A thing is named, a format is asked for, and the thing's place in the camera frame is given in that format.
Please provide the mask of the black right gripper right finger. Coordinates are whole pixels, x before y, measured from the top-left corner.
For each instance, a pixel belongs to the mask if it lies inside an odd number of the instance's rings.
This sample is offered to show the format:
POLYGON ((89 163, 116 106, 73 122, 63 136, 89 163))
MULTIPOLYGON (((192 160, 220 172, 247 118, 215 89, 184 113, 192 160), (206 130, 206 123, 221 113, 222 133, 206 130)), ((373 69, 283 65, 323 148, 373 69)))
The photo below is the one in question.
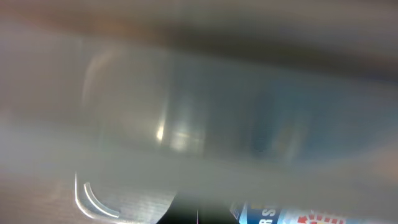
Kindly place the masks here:
POLYGON ((199 224, 238 224, 228 207, 219 202, 204 200, 198 208, 199 224))

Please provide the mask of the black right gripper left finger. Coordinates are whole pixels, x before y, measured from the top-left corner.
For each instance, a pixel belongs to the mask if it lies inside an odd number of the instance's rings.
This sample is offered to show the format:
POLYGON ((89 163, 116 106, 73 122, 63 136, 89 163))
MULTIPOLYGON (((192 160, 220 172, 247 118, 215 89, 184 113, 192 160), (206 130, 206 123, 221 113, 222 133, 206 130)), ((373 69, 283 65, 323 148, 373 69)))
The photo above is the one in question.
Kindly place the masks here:
POLYGON ((157 224, 197 224, 198 202, 190 195, 177 193, 157 224))

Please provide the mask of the blue cool fever box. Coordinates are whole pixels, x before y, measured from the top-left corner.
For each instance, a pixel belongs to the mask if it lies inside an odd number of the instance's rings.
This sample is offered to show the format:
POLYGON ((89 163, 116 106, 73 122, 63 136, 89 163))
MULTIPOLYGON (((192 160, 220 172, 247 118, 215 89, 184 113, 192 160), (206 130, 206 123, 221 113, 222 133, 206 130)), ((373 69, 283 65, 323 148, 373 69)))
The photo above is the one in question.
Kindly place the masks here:
POLYGON ((240 224, 388 224, 380 220, 348 218, 316 210, 233 202, 229 208, 240 224))

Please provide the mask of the clear plastic container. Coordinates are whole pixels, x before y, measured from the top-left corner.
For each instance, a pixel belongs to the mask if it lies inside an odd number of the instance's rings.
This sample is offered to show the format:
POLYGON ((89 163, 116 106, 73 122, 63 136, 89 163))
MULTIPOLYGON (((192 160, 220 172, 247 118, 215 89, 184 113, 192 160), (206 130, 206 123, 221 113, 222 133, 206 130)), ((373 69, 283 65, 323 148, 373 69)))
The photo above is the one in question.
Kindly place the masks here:
POLYGON ((1 19, 1 222, 157 223, 177 193, 397 221, 397 69, 1 19))

